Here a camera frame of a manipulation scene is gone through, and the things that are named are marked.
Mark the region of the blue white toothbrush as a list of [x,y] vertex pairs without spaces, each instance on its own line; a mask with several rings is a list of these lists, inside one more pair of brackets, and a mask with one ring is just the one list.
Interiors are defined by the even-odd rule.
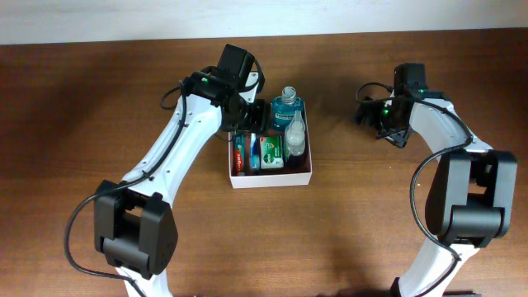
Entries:
[[260,153],[259,153],[258,137],[255,133],[250,135],[250,158],[249,164],[252,171],[257,172],[260,170]]

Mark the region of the green white soap packet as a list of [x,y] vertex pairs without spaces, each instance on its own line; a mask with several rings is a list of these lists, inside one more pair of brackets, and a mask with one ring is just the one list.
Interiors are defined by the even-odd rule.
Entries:
[[273,170],[284,167],[282,138],[276,136],[263,136],[259,139],[261,169]]

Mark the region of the blue mouthwash bottle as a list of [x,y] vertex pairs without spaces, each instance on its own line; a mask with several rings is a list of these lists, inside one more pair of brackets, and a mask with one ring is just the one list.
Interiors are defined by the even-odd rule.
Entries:
[[297,96],[293,87],[284,87],[280,96],[271,102],[272,128],[284,131],[285,127],[293,120],[295,112],[303,113],[304,100]]

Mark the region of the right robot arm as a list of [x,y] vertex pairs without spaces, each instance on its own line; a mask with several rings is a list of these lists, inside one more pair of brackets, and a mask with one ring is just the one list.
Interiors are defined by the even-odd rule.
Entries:
[[356,123],[400,149],[417,133],[431,150],[409,186],[412,216],[426,239],[389,295],[445,296],[460,268],[509,230],[517,160],[483,142],[444,92],[429,89],[424,64],[396,66],[393,85],[383,88],[386,98],[357,97]]

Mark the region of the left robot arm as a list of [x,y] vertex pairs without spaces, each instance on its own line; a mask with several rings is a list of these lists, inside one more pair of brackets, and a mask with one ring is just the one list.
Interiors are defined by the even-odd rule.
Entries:
[[247,50],[226,45],[215,66],[181,80],[171,119],[120,182],[103,181],[94,199],[94,243],[130,296],[168,296],[166,269],[178,232],[172,205],[205,143],[218,131],[262,134],[269,103],[258,99],[265,78]]

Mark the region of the green toothpaste box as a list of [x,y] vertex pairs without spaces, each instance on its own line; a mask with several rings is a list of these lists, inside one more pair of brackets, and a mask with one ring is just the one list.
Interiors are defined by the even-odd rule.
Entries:
[[233,165],[234,175],[244,176],[246,167],[245,135],[236,133],[233,136]]

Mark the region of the clear pump soap bottle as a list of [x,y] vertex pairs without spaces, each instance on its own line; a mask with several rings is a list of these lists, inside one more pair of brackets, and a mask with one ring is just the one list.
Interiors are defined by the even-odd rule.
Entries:
[[302,112],[296,111],[285,128],[285,165],[289,168],[297,168],[304,163],[305,130]]

